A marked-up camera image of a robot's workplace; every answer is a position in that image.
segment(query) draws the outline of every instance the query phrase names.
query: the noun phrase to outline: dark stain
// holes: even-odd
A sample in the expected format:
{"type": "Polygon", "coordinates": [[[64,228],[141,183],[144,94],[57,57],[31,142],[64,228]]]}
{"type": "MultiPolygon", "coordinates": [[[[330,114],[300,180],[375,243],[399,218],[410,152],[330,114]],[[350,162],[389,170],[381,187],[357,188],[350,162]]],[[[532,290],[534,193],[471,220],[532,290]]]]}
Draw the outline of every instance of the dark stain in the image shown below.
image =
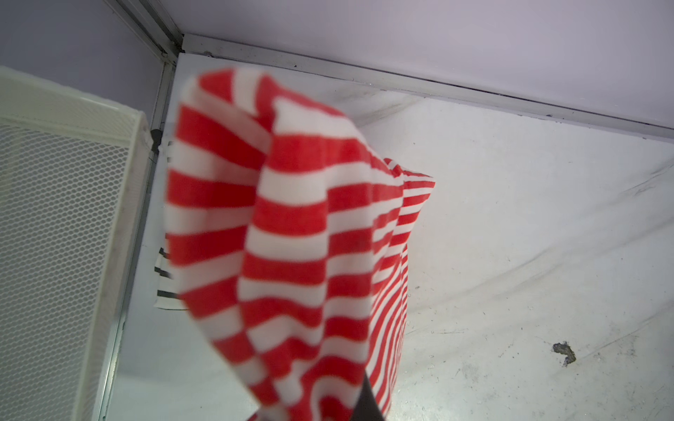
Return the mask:
{"type": "Polygon", "coordinates": [[[566,355],[564,358],[564,366],[571,364],[573,361],[576,361],[576,355],[571,350],[571,347],[566,342],[562,344],[552,345],[552,351],[557,352],[558,354],[566,355]]]}

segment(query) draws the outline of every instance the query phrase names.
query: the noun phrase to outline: striped shirt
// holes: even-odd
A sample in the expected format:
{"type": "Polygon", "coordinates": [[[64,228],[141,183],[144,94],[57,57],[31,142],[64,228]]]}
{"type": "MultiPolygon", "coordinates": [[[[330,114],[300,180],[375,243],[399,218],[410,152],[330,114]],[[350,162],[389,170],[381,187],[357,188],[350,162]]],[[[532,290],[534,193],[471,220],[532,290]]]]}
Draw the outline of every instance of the striped shirt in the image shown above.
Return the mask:
{"type": "Polygon", "coordinates": [[[407,241],[434,186],[264,73],[187,84],[166,194],[171,273],[259,401],[254,417],[348,420],[365,373],[387,413],[407,241]]]}

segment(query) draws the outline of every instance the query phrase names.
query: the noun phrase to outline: mesh panel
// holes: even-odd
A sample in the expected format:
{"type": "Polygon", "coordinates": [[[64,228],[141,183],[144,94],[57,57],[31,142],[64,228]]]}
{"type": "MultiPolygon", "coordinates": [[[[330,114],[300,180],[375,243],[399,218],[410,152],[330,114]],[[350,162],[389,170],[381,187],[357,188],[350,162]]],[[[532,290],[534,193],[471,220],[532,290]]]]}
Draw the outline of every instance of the mesh panel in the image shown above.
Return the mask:
{"type": "Polygon", "coordinates": [[[0,124],[0,420],[70,419],[127,154],[0,124]]]}

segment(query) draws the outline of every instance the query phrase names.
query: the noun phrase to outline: white wall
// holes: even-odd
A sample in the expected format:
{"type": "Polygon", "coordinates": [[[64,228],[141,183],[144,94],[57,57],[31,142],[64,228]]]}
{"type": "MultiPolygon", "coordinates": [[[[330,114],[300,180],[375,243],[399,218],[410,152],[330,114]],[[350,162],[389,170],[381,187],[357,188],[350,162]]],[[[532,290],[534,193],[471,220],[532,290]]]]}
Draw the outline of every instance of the white wall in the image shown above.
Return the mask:
{"type": "Polygon", "coordinates": [[[152,116],[162,63],[103,0],[5,1],[0,64],[152,116]]]}
{"type": "Polygon", "coordinates": [[[186,33],[674,127],[672,0],[162,0],[186,33]]]}

